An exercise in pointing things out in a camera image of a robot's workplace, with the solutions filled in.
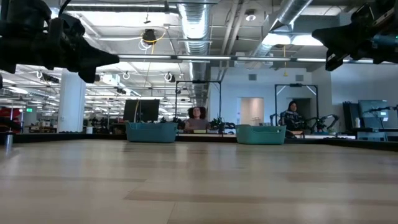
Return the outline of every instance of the person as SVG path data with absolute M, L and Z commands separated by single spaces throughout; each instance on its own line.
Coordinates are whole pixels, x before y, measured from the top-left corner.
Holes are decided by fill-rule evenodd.
M 291 101 L 287 110 L 280 114 L 279 124 L 286 125 L 286 129 L 289 131 L 300 131 L 298 122 L 302 120 L 303 117 L 297 112 L 297 103 Z
M 188 110 L 189 119 L 185 122 L 185 130 L 210 129 L 210 123 L 206 120 L 206 108 L 194 107 Z

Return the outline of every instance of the wooden surface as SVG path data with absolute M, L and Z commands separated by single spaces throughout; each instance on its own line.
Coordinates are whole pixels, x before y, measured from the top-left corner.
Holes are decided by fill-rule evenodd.
M 398 154 L 64 141 L 0 154 L 0 223 L 398 223 Z

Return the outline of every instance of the plastic bin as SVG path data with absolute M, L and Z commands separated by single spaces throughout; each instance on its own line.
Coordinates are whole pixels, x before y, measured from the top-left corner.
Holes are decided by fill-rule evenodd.
M 177 123 L 126 123 L 127 140 L 131 142 L 171 143 L 176 133 Z
M 236 126 L 236 139 L 240 144 L 281 145 L 285 143 L 286 126 L 265 127 L 248 124 Z

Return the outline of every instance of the ceiling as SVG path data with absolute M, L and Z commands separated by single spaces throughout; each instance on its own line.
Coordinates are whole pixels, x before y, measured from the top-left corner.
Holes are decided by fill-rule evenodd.
M 97 3 L 109 4 L 120 1 L 72 1 L 72 3 Z M 153 4 L 158 1 L 123 1 L 136 4 Z M 169 1 L 173 6 L 176 1 Z M 223 45 L 224 35 L 227 30 L 229 15 L 233 1 L 218 0 L 207 1 L 212 4 L 210 17 L 210 54 L 220 55 Z M 243 19 L 239 28 L 237 40 L 234 42 L 231 53 L 250 54 L 256 46 L 262 41 L 264 35 L 262 28 L 264 19 L 267 15 L 276 12 L 279 9 L 278 0 L 252 0 L 248 3 L 248 9 L 255 9 L 256 19 L 247 21 Z M 310 29 L 313 27 L 313 18 L 323 18 L 324 21 L 336 21 L 342 12 L 350 12 L 364 1 L 321 1 L 314 0 L 312 4 L 304 10 L 302 16 L 297 20 L 297 26 L 287 34 L 303 34 L 297 29 Z M 94 47 L 113 54 L 165 54 L 165 55 L 183 55 L 186 54 L 183 30 L 181 27 L 181 18 L 177 14 L 165 14 L 161 12 L 113 12 L 113 11 L 73 11 L 67 13 L 79 18 L 86 28 L 86 40 Z M 148 49 L 144 49 L 141 44 L 141 35 L 145 29 L 154 29 L 157 38 L 161 38 L 157 43 Z M 326 48 L 323 46 L 302 46 L 286 45 L 285 47 L 273 47 L 271 53 L 274 57 L 303 57 L 303 58 L 323 58 Z M 284 67 L 284 62 L 274 62 L 271 68 L 278 69 Z M 286 66 L 295 68 L 312 68 L 312 63 L 288 63 Z M 47 75 L 53 76 L 61 81 L 63 69 L 56 68 L 54 71 L 48 71 L 44 67 L 35 67 L 28 65 L 18 65 L 17 73 L 9 74 L 2 72 L 3 78 L 13 85 L 32 85 L 32 87 L 21 87 L 24 91 L 15 91 L 5 88 L 2 91 L 1 106 L 21 105 L 41 105 L 44 114 L 57 114 L 60 85 L 48 83 L 40 78 L 41 71 Z M 115 65 L 107 65 L 97 68 L 97 74 L 101 76 L 101 81 L 87 86 L 86 92 L 86 115 L 88 114 L 106 114 L 110 108 L 110 113 L 117 115 L 122 112 L 126 98 L 134 97 L 159 97 L 162 99 L 162 111 L 164 115 L 172 115 L 174 112 L 175 83 L 169 83 L 165 80 L 166 74 L 175 75 L 176 80 L 189 81 L 190 62 L 180 63 L 160 63 L 160 62 L 121 62 Z M 129 95 L 120 95 L 116 93 L 113 87 L 96 88 L 96 86 L 109 85 L 104 77 L 113 75 L 115 80 L 119 80 L 121 86 L 132 88 Z M 143 87 L 152 87 L 152 90 L 142 90 Z M 188 107 L 195 104 L 191 84 L 181 85 L 187 89 L 182 89 L 181 97 L 183 99 L 178 103 L 179 113 L 186 113 Z

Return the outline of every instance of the black metal frame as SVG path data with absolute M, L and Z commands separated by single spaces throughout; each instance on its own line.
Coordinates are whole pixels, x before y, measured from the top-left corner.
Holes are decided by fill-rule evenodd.
M 318 96 L 318 85 L 303 85 L 303 84 L 275 84 L 275 114 L 278 114 L 278 94 L 277 94 L 277 89 L 278 86 L 289 86 L 291 88 L 302 88 L 303 86 L 305 87 L 314 87 L 315 88 L 315 94 L 317 97 L 317 118 L 319 119 L 319 96 Z M 275 120 L 275 126 L 278 126 L 278 120 Z
M 192 83 L 192 84 L 206 84 L 206 83 L 217 83 L 220 86 L 220 102 L 218 110 L 218 119 L 221 119 L 221 81 L 176 81 L 175 82 L 175 117 L 177 117 L 177 97 L 178 97 L 178 84 L 179 83 Z

